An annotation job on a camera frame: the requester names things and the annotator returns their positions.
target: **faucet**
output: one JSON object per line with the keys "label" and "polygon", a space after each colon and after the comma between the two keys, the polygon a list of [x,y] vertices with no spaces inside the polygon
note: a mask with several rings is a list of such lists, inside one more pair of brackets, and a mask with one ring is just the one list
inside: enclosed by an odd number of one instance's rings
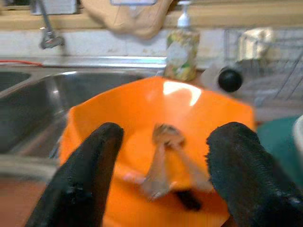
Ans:
{"label": "faucet", "polygon": [[43,32],[43,37],[40,43],[40,47],[42,49],[46,49],[46,48],[53,48],[59,45],[63,46],[64,38],[62,36],[56,36],[56,33],[54,32],[52,25],[49,21],[48,15],[46,13],[43,0],[32,0],[32,1],[33,2],[36,1],[38,3],[45,22],[45,27],[40,28]]}

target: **dish rack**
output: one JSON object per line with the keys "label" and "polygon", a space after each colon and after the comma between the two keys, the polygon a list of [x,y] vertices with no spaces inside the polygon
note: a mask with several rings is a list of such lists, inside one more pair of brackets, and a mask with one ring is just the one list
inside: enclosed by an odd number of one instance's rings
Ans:
{"label": "dish rack", "polygon": [[249,35],[247,30],[225,30],[224,64],[243,78],[233,96],[256,107],[303,110],[303,29],[272,33],[268,42]]}

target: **black knob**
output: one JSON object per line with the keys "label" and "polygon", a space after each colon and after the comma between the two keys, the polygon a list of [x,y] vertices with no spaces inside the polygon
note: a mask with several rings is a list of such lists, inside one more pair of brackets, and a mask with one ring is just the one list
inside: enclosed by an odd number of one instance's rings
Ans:
{"label": "black knob", "polygon": [[237,91],[242,85],[241,74],[234,70],[224,70],[220,73],[218,83],[220,88],[227,92]]}

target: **double sink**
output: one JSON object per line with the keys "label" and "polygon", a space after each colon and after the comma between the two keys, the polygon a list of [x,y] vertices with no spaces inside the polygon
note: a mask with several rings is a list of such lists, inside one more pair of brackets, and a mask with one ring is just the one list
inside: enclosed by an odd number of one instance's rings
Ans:
{"label": "double sink", "polygon": [[54,158],[69,109],[160,69],[0,68],[0,155]]}

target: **beige cloth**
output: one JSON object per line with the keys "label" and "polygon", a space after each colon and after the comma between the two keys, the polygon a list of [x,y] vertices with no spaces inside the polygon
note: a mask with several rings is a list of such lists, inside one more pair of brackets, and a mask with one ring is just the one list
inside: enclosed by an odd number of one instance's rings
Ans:
{"label": "beige cloth", "polygon": [[129,33],[142,39],[155,36],[161,29],[173,0],[158,0],[152,6],[113,6],[110,0],[82,0],[87,12],[99,23],[117,33]]}

